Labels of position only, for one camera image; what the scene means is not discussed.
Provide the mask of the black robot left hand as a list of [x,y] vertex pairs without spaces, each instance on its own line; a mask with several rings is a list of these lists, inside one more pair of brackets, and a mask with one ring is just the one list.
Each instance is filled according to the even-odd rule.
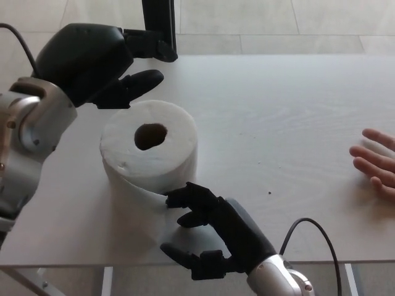
[[126,74],[135,59],[150,58],[166,63],[178,58],[159,31],[71,23],[42,48],[32,75],[60,87],[75,107],[128,109],[164,80],[158,70]]

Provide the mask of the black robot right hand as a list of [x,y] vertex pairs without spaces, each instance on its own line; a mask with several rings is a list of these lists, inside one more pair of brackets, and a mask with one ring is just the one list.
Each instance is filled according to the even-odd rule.
[[189,208],[177,219],[183,228],[210,225],[230,252],[202,252],[199,256],[182,251],[174,244],[160,246],[169,258],[191,271],[194,281],[222,279],[227,273],[249,274],[259,263],[277,254],[248,212],[234,199],[215,196],[208,188],[187,182],[185,187],[165,193],[168,208]]

